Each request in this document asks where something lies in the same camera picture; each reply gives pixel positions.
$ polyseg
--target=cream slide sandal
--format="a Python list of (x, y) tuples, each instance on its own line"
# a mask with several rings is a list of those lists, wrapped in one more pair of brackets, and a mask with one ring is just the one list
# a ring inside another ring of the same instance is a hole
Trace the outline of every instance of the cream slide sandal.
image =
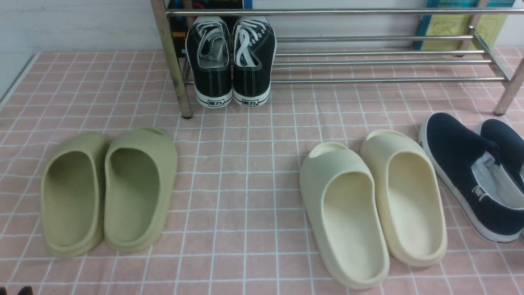
[(114, 249), (152, 245), (166, 224), (178, 154), (156, 128), (137, 128), (115, 139), (105, 158), (105, 238)]
[(380, 284), (389, 270), (374, 186), (362, 159), (335, 142), (317, 145), (300, 168), (302, 200), (324, 265), (353, 289)]
[(361, 157), (377, 186), (377, 207), (389, 251), (416, 267), (438, 263), (447, 233), (435, 171), (422, 148), (393, 130), (368, 135)]
[(84, 132), (59, 144), (49, 157), (42, 173), (40, 209), (51, 255), (79, 256), (102, 239), (108, 147), (101, 134)]

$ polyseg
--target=shoe logo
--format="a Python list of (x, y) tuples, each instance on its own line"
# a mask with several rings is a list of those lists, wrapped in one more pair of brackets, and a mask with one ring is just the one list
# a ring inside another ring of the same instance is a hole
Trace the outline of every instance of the shoe logo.
[(210, 107), (223, 107), (225, 105), (225, 101), (222, 99), (222, 100), (216, 100), (216, 101), (208, 101), (208, 106)]
[(245, 106), (245, 107), (256, 107), (258, 106), (258, 101), (253, 101), (253, 100), (242, 100), (242, 105)]
[(480, 185), (475, 186), (471, 192), (477, 195), (479, 202), (482, 201), (482, 199), (485, 196), (489, 196), (487, 192)]

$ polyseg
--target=green slide sandal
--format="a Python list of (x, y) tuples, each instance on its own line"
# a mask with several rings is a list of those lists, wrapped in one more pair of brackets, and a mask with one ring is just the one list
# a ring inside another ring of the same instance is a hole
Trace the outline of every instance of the green slide sandal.
[(152, 245), (166, 224), (178, 154), (160, 129), (120, 135), (105, 158), (105, 238), (114, 249), (136, 252)]
[(42, 174), (41, 218), (51, 255), (71, 258), (103, 237), (104, 157), (108, 143), (85, 132), (59, 144)]

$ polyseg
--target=navy slip-on shoe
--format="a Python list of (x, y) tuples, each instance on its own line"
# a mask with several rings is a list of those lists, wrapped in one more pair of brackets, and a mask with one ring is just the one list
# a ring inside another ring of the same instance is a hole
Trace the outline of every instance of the navy slip-on shoe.
[(419, 143), (482, 237), (498, 243), (518, 238), (524, 227), (524, 194), (501, 165), (497, 143), (446, 113), (429, 116)]
[(506, 123), (497, 119), (487, 119), (481, 122), (475, 133), (498, 145), (502, 167), (513, 183), (524, 192), (524, 140), (520, 135)]

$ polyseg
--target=metal shoe rack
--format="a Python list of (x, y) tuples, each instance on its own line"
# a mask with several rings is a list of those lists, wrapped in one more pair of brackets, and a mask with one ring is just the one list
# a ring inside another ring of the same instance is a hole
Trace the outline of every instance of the metal shoe rack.
[[(166, 10), (164, 0), (151, 0), (153, 13), (158, 27), (158, 33), (166, 54), (166, 60), (173, 80), (175, 93), (182, 113), (182, 117), (190, 119), (193, 116), (186, 92), (186, 85), (194, 84), (189, 80), (187, 59), (180, 70), (177, 54), (171, 39), (171, 30), (168, 19), (175, 16), (188, 18), (192, 24), (192, 17), (207, 16), (355, 16), (355, 15), (471, 15), (470, 24), (462, 36), (366, 36), (366, 37), (316, 37), (316, 38), (277, 38), (278, 43), (312, 43), (312, 42), (352, 42), (352, 41), (416, 41), (416, 40), (460, 40), (458, 50), (399, 50), (399, 51), (334, 51), (334, 52), (286, 52), (277, 53), (277, 57), (326, 57), (326, 56), (455, 56), (453, 59), (379, 59), (364, 61), (304, 61), (304, 62), (276, 62), (274, 67), (335, 67), (335, 66), (414, 66), (414, 65), (486, 65), (495, 74), (495, 77), (393, 77), (393, 78), (348, 78), (348, 79), (286, 79), (272, 80), (274, 84), (333, 84), (333, 83), (405, 83), (405, 82), (499, 82), (505, 91), (500, 97), (493, 113), (504, 115), (524, 83), (524, 58), (520, 62), (513, 76), (508, 73), (501, 63), (492, 54), (488, 45), (477, 33), (475, 27), (484, 14), (524, 14), (520, 8), (486, 8), (488, 0), (479, 0), (476, 8), (425, 8), (425, 9), (253, 9), (253, 10), (219, 10), (219, 9), (189, 9)], [(476, 50), (468, 50), (470, 44)], [(467, 59), (463, 56), (480, 55), (482, 59)]]

